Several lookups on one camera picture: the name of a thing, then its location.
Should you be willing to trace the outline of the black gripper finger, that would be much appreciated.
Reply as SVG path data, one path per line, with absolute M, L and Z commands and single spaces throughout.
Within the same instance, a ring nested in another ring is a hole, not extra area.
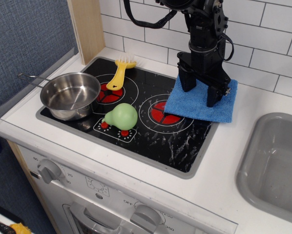
M 217 102 L 222 99 L 222 92 L 216 89 L 213 86 L 208 87 L 208 94 L 207 94 L 207 106 L 213 107 Z
M 184 92 L 188 92 L 196 87 L 196 77 L 192 71 L 179 68 L 179 78 Z

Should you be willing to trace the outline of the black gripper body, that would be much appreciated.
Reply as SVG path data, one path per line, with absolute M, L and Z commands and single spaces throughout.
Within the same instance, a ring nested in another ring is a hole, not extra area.
M 215 87 L 222 92 L 223 96 L 226 96 L 230 92 L 230 78 L 222 67 L 222 63 L 225 61 L 225 50 L 224 46 L 218 46 L 205 53 L 179 52 L 177 54 L 178 68 L 192 71 L 196 80 L 208 87 Z

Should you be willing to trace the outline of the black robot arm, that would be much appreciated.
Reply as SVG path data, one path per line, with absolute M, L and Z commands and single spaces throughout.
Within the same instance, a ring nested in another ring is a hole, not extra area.
M 213 107 L 229 93 L 230 78 L 222 67 L 228 18 L 221 0 L 160 0 L 161 5 L 180 11 L 190 33 L 190 52 L 179 52 L 178 69 L 181 86 L 190 91 L 200 81 L 208 86 L 207 106 Z

